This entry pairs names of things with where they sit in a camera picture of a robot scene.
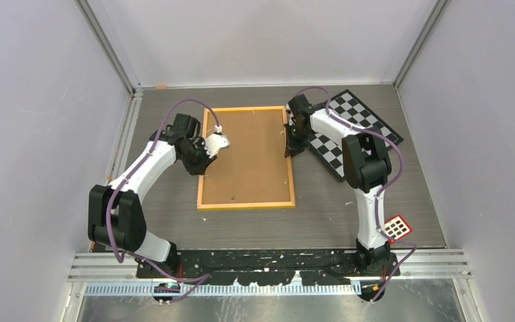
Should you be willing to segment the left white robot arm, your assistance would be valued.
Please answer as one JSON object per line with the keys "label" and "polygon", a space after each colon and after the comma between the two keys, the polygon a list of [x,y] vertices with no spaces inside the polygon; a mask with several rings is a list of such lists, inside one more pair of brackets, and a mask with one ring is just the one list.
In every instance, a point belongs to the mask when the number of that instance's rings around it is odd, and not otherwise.
{"label": "left white robot arm", "polygon": [[157,129],[142,154],[115,180],[95,185],[89,193],[88,238],[108,246],[117,258],[133,253],[153,261],[153,269],[169,278],[178,271],[174,243],[162,239],[147,228],[141,202],[159,177],[181,162],[187,173],[203,175],[230,143],[221,125],[207,137],[201,137],[200,121],[179,113],[174,122]]}

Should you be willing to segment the aluminium left side rail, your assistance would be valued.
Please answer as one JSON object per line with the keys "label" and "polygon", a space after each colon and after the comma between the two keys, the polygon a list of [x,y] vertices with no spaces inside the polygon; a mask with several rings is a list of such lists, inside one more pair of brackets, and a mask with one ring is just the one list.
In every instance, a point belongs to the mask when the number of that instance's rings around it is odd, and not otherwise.
{"label": "aluminium left side rail", "polygon": [[102,224],[101,213],[105,213],[105,204],[109,198],[107,196],[109,192],[107,185],[125,171],[129,147],[132,141],[143,93],[143,91],[136,92],[130,99],[127,109],[125,110],[122,124],[117,132],[115,147],[113,148],[113,153],[108,164],[107,179],[104,183],[93,186],[88,193],[87,237],[92,242],[92,249],[96,244],[93,240],[94,226]]}

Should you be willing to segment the aluminium front rail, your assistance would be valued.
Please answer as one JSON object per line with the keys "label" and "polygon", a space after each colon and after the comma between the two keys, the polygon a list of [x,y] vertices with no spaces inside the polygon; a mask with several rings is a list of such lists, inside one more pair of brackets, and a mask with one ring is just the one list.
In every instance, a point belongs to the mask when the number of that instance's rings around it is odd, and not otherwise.
{"label": "aluminium front rail", "polygon": [[409,256],[407,250],[393,250],[385,264],[372,264],[361,270],[354,261],[354,251],[344,249],[305,250],[183,250],[179,263],[163,269],[177,278],[193,280],[210,274],[218,285],[288,284],[306,279],[309,284],[321,280],[383,280],[393,275],[403,279],[471,278],[461,250],[423,249]]}

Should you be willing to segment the yellow picture frame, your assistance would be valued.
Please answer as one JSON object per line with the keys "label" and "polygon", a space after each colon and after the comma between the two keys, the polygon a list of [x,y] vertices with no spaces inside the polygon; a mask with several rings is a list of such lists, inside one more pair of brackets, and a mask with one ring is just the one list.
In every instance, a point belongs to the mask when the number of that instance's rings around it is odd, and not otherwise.
{"label": "yellow picture frame", "polygon": [[288,114],[283,106],[226,107],[205,111],[203,136],[218,119],[229,147],[198,179],[199,210],[294,208],[292,159],[284,155]]}

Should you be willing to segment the aluminium rail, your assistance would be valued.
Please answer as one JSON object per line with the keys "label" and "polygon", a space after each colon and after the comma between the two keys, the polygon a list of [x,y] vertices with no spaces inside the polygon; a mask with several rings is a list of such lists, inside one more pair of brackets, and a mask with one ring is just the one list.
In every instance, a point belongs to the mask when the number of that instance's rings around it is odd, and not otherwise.
{"label": "aluminium rail", "polygon": [[113,153],[108,164],[107,179],[104,183],[93,186],[88,193],[87,237],[92,242],[92,249],[96,244],[93,240],[94,226],[102,224],[101,213],[105,213],[105,204],[109,198],[107,196],[109,192],[107,185],[125,171],[129,147],[132,141],[143,93],[143,91],[136,92],[130,99],[127,109],[125,110],[122,124],[117,132],[115,147],[113,148]]}
{"label": "aluminium rail", "polygon": [[461,250],[423,249],[409,256],[407,250],[393,250],[385,264],[372,264],[361,270],[354,261],[354,251],[344,249],[305,250],[183,250],[179,263],[163,269],[177,278],[193,280],[210,274],[218,285],[288,284],[306,279],[309,284],[321,280],[383,280],[393,275],[403,279],[471,278]]}

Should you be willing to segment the red white grid block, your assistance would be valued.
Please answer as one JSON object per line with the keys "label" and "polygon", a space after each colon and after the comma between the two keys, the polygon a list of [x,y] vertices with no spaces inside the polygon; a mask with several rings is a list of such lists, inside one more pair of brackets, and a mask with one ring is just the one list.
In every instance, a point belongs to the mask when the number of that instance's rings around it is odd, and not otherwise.
{"label": "red white grid block", "polygon": [[387,220],[384,225],[386,234],[390,237],[390,243],[394,243],[394,240],[402,239],[413,232],[413,229],[408,222],[401,215]]}

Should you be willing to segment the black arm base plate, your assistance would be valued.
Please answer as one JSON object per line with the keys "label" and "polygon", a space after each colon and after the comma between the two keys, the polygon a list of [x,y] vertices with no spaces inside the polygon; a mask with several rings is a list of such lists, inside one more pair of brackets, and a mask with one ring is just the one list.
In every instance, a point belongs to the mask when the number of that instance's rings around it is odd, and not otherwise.
{"label": "black arm base plate", "polygon": [[182,250],[170,254],[165,262],[153,265],[137,262],[138,278],[160,278],[161,271],[173,277],[194,280],[208,274],[205,285],[249,286],[287,285],[301,280],[305,286],[348,284],[352,277],[382,282],[393,271],[396,254],[383,262],[362,268],[355,261],[355,250]]}

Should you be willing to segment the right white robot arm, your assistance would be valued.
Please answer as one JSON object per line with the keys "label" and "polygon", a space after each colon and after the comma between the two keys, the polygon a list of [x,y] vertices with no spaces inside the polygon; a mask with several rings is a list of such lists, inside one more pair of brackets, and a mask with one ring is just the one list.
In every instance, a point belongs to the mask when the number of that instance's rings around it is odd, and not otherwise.
{"label": "right white robot arm", "polygon": [[356,266],[364,275],[375,274],[390,258],[390,243],[378,226],[384,217],[383,197],[377,193],[388,183],[392,170],[385,137],[376,128],[356,127],[320,103],[309,103],[303,94],[289,100],[286,112],[294,118],[284,125],[286,158],[303,152],[314,133],[341,150],[344,177],[357,198]]}

